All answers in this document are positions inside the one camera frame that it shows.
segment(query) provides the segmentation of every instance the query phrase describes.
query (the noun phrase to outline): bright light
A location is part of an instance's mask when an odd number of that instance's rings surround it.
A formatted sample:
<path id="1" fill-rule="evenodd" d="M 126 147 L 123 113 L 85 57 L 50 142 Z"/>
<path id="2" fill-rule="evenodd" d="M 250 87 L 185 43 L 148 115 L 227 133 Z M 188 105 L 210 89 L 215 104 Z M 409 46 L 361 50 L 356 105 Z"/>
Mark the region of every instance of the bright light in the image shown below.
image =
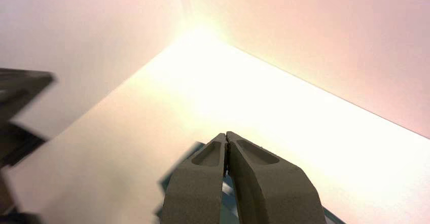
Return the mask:
<path id="1" fill-rule="evenodd" d="M 428 139 L 224 44 L 210 29 L 186 34 L 143 70 L 202 139 L 232 130 L 299 165 L 323 204 L 351 223 L 430 219 Z"/>

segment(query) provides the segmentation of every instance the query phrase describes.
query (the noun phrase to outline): white surface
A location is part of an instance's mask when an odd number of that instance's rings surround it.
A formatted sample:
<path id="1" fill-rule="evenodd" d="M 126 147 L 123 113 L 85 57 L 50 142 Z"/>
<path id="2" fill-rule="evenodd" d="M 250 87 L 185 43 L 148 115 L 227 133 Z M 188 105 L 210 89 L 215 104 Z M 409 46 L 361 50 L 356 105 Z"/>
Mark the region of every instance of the white surface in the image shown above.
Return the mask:
<path id="1" fill-rule="evenodd" d="M 197 30 L 9 171 L 50 223 L 150 223 L 157 181 L 232 130 L 300 166 L 347 223 L 430 219 L 430 142 Z"/>
<path id="2" fill-rule="evenodd" d="M 191 3 L 232 45 L 430 138 L 430 0 Z"/>
<path id="3" fill-rule="evenodd" d="M 68 127 L 164 49 L 180 0 L 0 0 L 0 67 L 53 72 L 15 120 L 44 136 Z"/>

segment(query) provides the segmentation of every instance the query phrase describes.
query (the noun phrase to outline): pink wall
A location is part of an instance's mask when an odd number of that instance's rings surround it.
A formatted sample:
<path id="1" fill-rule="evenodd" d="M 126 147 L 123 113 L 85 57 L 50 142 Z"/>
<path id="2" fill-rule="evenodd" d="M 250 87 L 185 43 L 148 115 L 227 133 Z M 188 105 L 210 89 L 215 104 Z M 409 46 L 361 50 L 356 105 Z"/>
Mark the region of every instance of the pink wall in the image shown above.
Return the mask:
<path id="1" fill-rule="evenodd" d="M 192 0 L 229 42 L 430 137 L 430 0 Z"/>
<path id="2" fill-rule="evenodd" d="M 0 0 L 0 67 L 57 83 L 15 119 L 53 137 L 166 47 L 180 0 Z"/>

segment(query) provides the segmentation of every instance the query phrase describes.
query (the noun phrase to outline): white wall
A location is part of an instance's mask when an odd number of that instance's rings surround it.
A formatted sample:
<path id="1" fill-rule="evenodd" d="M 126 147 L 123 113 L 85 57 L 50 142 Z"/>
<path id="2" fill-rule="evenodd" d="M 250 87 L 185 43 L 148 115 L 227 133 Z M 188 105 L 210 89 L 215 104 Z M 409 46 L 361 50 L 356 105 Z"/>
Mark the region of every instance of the white wall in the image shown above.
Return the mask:
<path id="1" fill-rule="evenodd" d="M 157 181 L 235 131 L 300 166 L 346 223 L 430 219 L 430 142 L 196 30 L 8 171 L 47 223 L 150 223 Z"/>
<path id="2" fill-rule="evenodd" d="M 57 82 L 16 121 L 53 137 L 158 54 L 180 0 L 0 0 L 0 67 Z"/>
<path id="3" fill-rule="evenodd" d="M 430 138 L 430 0 L 191 0 L 230 43 Z"/>

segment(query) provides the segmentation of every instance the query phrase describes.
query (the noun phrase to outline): white backdrop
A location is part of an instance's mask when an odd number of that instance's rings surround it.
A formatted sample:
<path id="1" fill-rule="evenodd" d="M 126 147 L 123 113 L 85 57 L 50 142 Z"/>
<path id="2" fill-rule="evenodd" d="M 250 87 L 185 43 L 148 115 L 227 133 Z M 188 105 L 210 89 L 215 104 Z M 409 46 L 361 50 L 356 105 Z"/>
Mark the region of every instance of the white backdrop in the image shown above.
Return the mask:
<path id="1" fill-rule="evenodd" d="M 300 166 L 347 223 L 427 223 L 428 139 L 218 41 L 177 40 L 7 174 L 47 223 L 150 223 L 157 181 L 234 131 Z"/>

